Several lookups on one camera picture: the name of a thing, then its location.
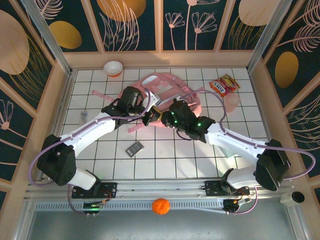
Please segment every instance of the battery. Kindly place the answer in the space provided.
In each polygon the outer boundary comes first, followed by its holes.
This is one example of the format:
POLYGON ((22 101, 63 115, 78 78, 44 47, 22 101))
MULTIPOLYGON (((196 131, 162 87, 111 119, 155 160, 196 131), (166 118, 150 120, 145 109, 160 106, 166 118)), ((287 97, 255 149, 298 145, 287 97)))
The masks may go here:
POLYGON ((130 156, 130 158, 133 158, 135 155, 141 152, 144 147, 145 146, 143 146, 141 142, 136 141, 127 150, 125 150, 125 152, 130 156))

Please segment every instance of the dark blue wallpaper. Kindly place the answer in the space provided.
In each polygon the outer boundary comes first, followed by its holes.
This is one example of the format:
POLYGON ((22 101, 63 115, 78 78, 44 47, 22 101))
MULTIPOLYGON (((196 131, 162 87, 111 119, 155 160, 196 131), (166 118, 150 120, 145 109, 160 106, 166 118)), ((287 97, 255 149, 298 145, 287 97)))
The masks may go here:
POLYGON ((306 0, 266 63, 285 107, 320 72, 320 3, 306 0))
POLYGON ((163 1, 163 50, 213 50, 227 1, 187 2, 163 1))
MULTIPOLYGON (((313 154, 318 160, 309 177, 320 175, 320 85, 314 89, 286 116, 296 145, 299 149, 313 154)), ((302 154, 306 168, 311 164, 310 157, 302 154)))
POLYGON ((10 28, 5 39, 7 42, 2 41, 1 44, 13 49, 2 58, 3 62, 9 62, 1 64, 0 77, 37 109, 52 65, 8 0, 0 2, 0 14, 6 19, 0 28, 10 28))
POLYGON ((33 118, 0 90, 0 178, 11 181, 33 118))
POLYGON ((320 204, 320 187, 315 188, 315 189, 314 189, 314 193, 315 193, 316 198, 318 199, 318 202, 319 202, 319 204, 320 204))
POLYGON ((277 35, 279 34, 280 30, 281 30, 282 27, 284 26, 287 18, 289 17, 289 15, 290 15, 292 9, 294 8, 294 6, 296 5, 297 1, 298 1, 298 0, 292 0, 291 5, 290 5, 288 11, 286 12, 285 16, 284 16, 283 19, 282 19, 282 22, 280 23, 280 25, 278 26, 277 30, 275 31, 275 33, 274 33, 271 41, 269 42, 269 44, 268 44, 268 45, 266 46, 266 48, 265 48, 265 50, 264 50, 264 52, 263 52, 263 54, 262 54, 262 57, 263 57, 263 58, 267 55, 269 49, 271 48, 272 44, 273 44, 274 41, 275 41, 275 38, 277 37, 277 35))
POLYGON ((41 2, 35 1, 63 52, 98 51, 80 0, 55 0, 47 5, 41 2))
POLYGON ((0 191, 0 211, 1 211, 2 205, 4 204, 6 195, 7 193, 5 191, 0 191))
MULTIPOLYGON (((253 26, 247 25, 241 20, 239 13, 241 2, 241 0, 235 1, 231 18, 223 38, 221 50, 253 50, 265 29, 265 24, 253 26)), ((250 13, 255 11, 257 11, 256 7, 248 9, 247 17, 251 19, 250 13)), ((261 11, 262 15, 265 8, 262 7, 261 9, 258 9, 258 11, 261 11)))
POLYGON ((105 51, 156 50, 154 0, 90 2, 105 51))

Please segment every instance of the small bottle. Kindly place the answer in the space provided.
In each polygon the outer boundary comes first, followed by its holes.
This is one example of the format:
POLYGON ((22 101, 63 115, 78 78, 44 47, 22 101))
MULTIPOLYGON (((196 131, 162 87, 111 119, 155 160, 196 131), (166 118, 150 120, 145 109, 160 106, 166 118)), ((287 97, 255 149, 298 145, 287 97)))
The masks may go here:
POLYGON ((302 203, 305 200, 305 196, 299 192, 288 192, 281 195, 280 203, 286 205, 287 207, 292 207, 302 203))
POLYGON ((79 119, 79 126, 83 126, 88 122, 88 111, 87 110, 82 110, 80 113, 80 119, 79 119))

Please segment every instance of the orange yarn ball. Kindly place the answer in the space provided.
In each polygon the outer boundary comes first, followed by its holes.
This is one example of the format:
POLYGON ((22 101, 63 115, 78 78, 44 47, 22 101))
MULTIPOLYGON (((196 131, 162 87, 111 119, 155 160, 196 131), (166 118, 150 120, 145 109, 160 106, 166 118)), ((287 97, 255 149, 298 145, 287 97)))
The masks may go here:
POLYGON ((170 210, 170 202, 166 199, 159 198, 152 203, 152 210, 156 214, 166 214, 170 210))

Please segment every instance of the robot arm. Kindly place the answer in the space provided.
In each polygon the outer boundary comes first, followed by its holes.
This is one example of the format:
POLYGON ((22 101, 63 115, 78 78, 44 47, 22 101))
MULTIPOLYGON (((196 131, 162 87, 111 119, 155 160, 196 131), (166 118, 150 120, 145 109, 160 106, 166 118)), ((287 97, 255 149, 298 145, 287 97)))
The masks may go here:
POLYGON ((196 117, 183 100, 174 102, 169 111, 162 114, 161 121, 167 127, 185 132, 193 140, 220 147, 226 157, 239 155, 252 164, 242 169, 231 168, 224 174, 221 185, 228 193, 257 184, 276 191, 290 168, 285 152, 256 147, 282 147, 280 142, 274 139, 270 142, 258 141, 229 129, 222 129, 213 119, 196 117))
POLYGON ((150 92, 144 99, 140 90, 131 86, 127 87, 121 98, 117 98, 104 107, 101 113, 90 122, 60 137, 48 136, 43 143, 42 150, 59 141, 70 139, 40 156, 37 162, 38 169, 59 186, 69 184, 95 193, 99 190, 101 181, 93 173, 77 168, 76 157, 101 136, 126 124, 128 120, 139 117, 141 113, 149 111, 159 100, 158 96, 150 92))
POLYGON ((237 136, 235 139, 225 134, 224 129, 213 119, 205 116, 196 117, 183 100, 175 101, 168 111, 159 112, 154 106, 160 99, 152 93, 149 97, 150 104, 147 107, 148 101, 143 99, 141 92, 129 86, 123 91, 121 98, 104 107, 101 113, 90 122, 61 137, 48 136, 42 149, 69 137, 71 139, 45 152, 37 162, 38 169, 59 186, 66 184, 78 186, 92 192, 94 196, 100 189, 101 180, 93 173, 76 167, 76 157, 79 153, 104 134, 126 124, 129 117, 142 118, 146 126, 161 118, 166 127, 185 132, 193 140, 216 145, 227 157, 238 154, 250 161, 252 166, 242 169, 231 168, 224 174, 221 187, 226 193, 231 194, 241 187, 257 184, 272 191, 278 189, 290 167, 287 155, 284 152, 280 154, 276 150, 255 147, 243 142, 280 147, 281 144, 278 141, 271 140, 265 143, 226 129, 225 131, 237 136))

